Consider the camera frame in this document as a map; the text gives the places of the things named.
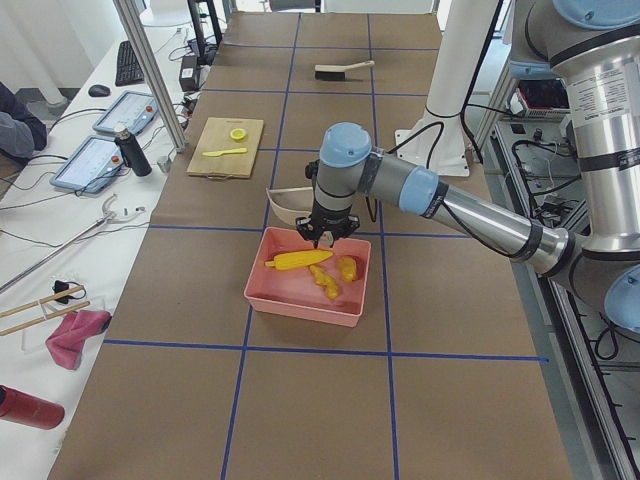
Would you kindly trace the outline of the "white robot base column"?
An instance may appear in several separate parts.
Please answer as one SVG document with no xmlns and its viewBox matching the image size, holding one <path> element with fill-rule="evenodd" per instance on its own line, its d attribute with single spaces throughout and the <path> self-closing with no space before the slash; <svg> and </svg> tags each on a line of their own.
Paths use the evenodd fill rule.
<svg viewBox="0 0 640 480">
<path fill-rule="evenodd" d="M 408 130 L 398 130 L 397 155 L 441 176 L 467 177 L 465 134 L 461 113 L 473 91 L 476 71 L 491 40 L 502 3 L 457 0 L 438 51 L 424 113 Z"/>
</svg>

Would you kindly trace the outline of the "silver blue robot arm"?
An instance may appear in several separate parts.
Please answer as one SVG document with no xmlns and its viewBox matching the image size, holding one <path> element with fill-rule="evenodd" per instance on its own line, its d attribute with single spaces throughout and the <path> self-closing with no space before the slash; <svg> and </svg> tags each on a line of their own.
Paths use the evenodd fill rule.
<svg viewBox="0 0 640 480">
<path fill-rule="evenodd" d="M 531 265 L 616 325 L 639 327 L 639 5 L 635 1 L 520 1 L 514 59 L 562 79 L 575 136 L 590 232 L 550 228 L 448 185 L 432 170 L 372 145 L 361 126 L 325 133 L 308 166 L 314 202 L 296 228 L 335 241 L 359 225 L 363 193 L 469 234 Z"/>
</svg>

